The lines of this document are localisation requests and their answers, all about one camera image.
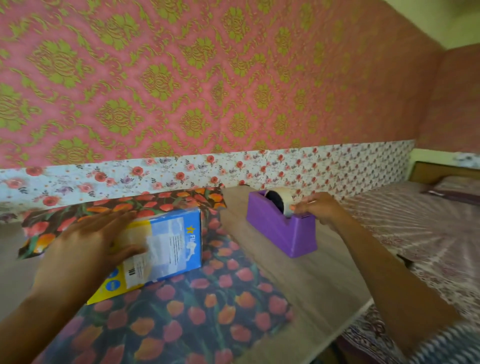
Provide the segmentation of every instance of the pink wallpaper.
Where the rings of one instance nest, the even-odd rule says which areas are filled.
[[[414,139],[442,52],[382,0],[0,7],[0,168]]]
[[[445,53],[417,147],[480,153],[480,44]]]

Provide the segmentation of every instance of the forearm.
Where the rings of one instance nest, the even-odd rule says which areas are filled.
[[[405,355],[461,320],[455,309],[411,273],[345,211],[332,218],[362,274],[387,330]]]
[[[0,323],[0,363],[30,364],[72,319],[79,306],[29,297]]]

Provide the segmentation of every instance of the blue circle on box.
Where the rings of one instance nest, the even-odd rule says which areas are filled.
[[[108,276],[108,279],[115,278],[118,275],[118,273],[119,273],[119,269],[115,268],[115,270],[111,272],[110,275]]]
[[[107,291],[115,291],[120,287],[120,281],[118,279],[111,280],[105,284]]]

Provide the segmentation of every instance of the box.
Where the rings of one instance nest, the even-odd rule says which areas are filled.
[[[145,245],[148,251],[117,266],[87,304],[201,267],[200,209],[175,210],[133,221],[114,240],[112,250],[129,244]]]

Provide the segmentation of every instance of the hand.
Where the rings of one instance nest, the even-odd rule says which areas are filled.
[[[304,197],[302,201],[292,206],[295,214],[303,214],[309,212],[325,225],[329,225],[333,230],[334,220],[337,217],[348,216],[343,207],[328,192],[318,192],[308,197]]]
[[[135,211],[109,210],[71,225],[45,252],[31,297],[78,310],[118,264],[145,252],[139,245],[110,252],[113,239],[135,216]]]

